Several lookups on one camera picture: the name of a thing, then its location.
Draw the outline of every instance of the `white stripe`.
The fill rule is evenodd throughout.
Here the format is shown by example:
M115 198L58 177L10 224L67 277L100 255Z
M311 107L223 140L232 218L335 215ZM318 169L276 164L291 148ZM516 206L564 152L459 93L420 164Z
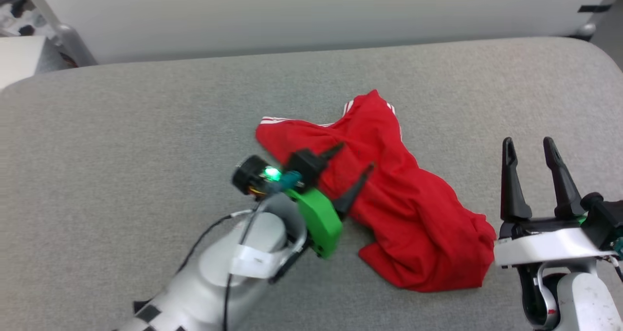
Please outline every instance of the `white stripe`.
M389 107L389 109L392 111L392 113L394 115L396 115L396 109L394 109L394 107L392 105L390 105L389 102L387 102L387 107Z
M291 120L290 118L277 118L277 117L262 117L262 120Z
M251 212L252 212L251 209L245 209L243 211L233 212L232 214L229 214L229 216L231 216L232 218L235 218L237 216L241 216L242 214L249 214Z
M262 120L260 124L277 124L281 122L286 122L285 120Z

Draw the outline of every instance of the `red cloth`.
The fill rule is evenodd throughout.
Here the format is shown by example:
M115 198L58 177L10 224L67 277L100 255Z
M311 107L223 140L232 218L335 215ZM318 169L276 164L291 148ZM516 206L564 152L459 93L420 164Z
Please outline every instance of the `red cloth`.
M350 216L374 231L360 257L392 284L420 292L482 286L494 259L495 231L460 204L443 179L418 166L401 140L394 107L376 90L357 96L336 123L264 117L256 138L279 162L308 147L345 142L320 180L337 198L371 162L376 167Z

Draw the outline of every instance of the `gray floor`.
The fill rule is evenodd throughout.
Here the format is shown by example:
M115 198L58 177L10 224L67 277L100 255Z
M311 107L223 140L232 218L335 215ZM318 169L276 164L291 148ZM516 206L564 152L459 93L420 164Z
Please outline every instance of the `gray floor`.
M610 55L623 70L623 0L614 3L590 42Z

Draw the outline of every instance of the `wire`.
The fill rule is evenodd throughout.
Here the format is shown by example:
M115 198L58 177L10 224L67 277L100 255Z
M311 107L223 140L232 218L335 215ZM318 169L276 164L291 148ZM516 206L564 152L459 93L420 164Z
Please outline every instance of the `wire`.
M245 241L247 240L247 236L249 235L249 231L251 231L251 226L255 222L257 214L259 212L263 212L263 210L266 208L266 200L268 197L270 196L267 196L261 202L258 202L256 206L253 208L251 215L249 216L249 222L244 227L242 236L240 236L240 240L238 241L239 245L244 244ZM227 284L225 285L225 300L223 302L223 331L227 331L227 320L228 320L227 312L229 309L229 293L231 291L231 284L232 284L233 278L234 276L231 273L227 275Z
M76 63L73 58L69 57L67 54L63 54L62 52L58 52L60 56L63 58L65 63L67 63L72 68L78 68L78 63Z
M254 194L261 195L261 196L263 196L263 195L265 195L265 194L266 194L266 193L263 193L262 191L259 191L258 189L255 189L255 187L253 187L253 186L250 186L250 187L249 187L249 191L251 191L251 192L252 192L252 193L254 193Z
M247 213L251 213L251 209L245 209L244 211L238 211L238 212L233 212L232 214L229 214L227 216L224 216L222 218L220 218L219 220L217 220L215 223L213 223L212 225L210 225L199 237L199 239L197 240L197 242L195 242L195 244L193 245L193 248L191 248L191 251L187 254L186 258L184 259L184 262L182 262L182 265L180 265L180 267L178 268L178 271L176 271L175 273L179 273L182 269L184 269L184 267L188 264L189 259L191 258L191 256L193 255L194 251L197 249L197 246L199 245L199 243L203 240L203 238L212 230L214 229L214 227L220 225L221 223L223 223L226 220L229 220L231 218L235 218L237 216L240 216L242 214L247 214Z
M610 263L614 265L614 270L617 271L617 274L619 275L621 282L623 282L623 273L621 273L621 267L619 266L619 261L614 256L610 256L608 257L608 259L610 260Z

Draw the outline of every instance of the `green led light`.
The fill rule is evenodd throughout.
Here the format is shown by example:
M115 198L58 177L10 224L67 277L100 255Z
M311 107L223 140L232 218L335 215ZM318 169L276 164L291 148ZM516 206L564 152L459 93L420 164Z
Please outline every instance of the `green led light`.
M264 175L271 182L278 182L281 179L281 172L276 167L266 167Z

